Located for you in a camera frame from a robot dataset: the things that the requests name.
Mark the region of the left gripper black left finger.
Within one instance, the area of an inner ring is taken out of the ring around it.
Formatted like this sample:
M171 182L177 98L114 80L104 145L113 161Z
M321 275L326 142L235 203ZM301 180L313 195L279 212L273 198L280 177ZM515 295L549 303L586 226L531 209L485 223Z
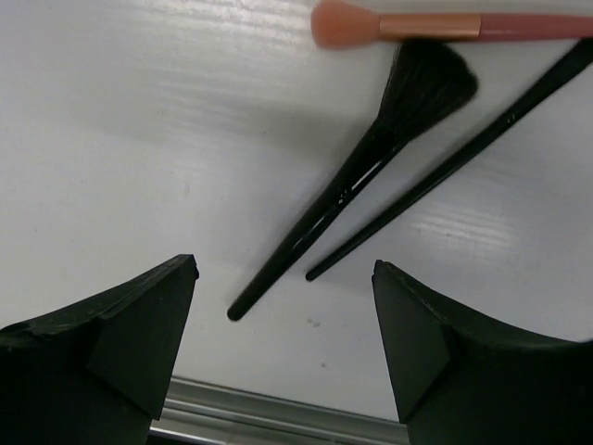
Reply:
M161 416L199 273L177 255L1 330L4 444L144 444Z

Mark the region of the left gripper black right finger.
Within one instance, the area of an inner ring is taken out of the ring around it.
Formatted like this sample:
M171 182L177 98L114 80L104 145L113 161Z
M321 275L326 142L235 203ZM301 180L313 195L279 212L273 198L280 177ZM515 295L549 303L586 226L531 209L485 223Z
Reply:
M448 298L386 261L372 275L399 421L413 444L588 444L592 345Z

